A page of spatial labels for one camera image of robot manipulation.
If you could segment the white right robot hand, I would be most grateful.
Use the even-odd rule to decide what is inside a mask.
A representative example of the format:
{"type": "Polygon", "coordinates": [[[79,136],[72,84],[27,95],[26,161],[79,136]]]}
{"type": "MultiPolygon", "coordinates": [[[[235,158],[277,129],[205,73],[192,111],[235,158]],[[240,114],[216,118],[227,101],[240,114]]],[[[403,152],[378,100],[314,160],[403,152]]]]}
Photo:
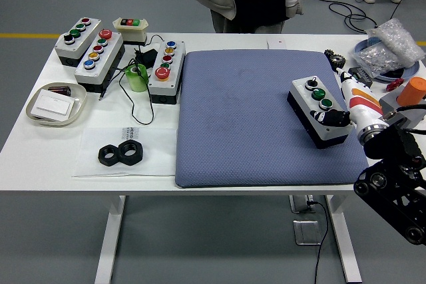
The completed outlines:
{"type": "Polygon", "coordinates": [[[387,128],[389,125],[382,119],[382,107],[371,89],[341,68],[336,68],[336,73],[340,79],[341,93],[347,111],[331,109],[326,112],[317,112],[312,110],[310,112],[312,118],[321,125],[331,127],[345,127],[353,122],[358,134],[367,130],[367,127],[387,128]]]}

